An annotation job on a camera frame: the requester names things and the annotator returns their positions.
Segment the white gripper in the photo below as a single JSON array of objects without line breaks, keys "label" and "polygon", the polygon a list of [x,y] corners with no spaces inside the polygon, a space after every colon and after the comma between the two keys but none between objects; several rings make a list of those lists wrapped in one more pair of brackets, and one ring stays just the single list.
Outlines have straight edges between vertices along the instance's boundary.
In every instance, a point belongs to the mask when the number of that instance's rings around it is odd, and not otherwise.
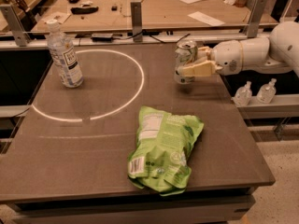
[{"label": "white gripper", "polygon": [[239,41],[220,42],[213,49],[203,46],[197,49],[197,58],[206,61],[181,66],[178,73],[183,77],[210,77],[236,75],[242,70],[242,50]]}]

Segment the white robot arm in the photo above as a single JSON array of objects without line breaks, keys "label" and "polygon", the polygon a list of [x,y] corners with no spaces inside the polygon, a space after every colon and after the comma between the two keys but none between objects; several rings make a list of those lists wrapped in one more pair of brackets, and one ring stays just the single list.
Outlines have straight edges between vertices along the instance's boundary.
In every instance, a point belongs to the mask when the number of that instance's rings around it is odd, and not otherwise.
[{"label": "white robot arm", "polygon": [[294,71],[299,76],[299,23],[285,21],[268,37],[220,42],[214,48],[197,50],[199,58],[177,68],[182,77],[236,75],[243,71],[282,74]]}]

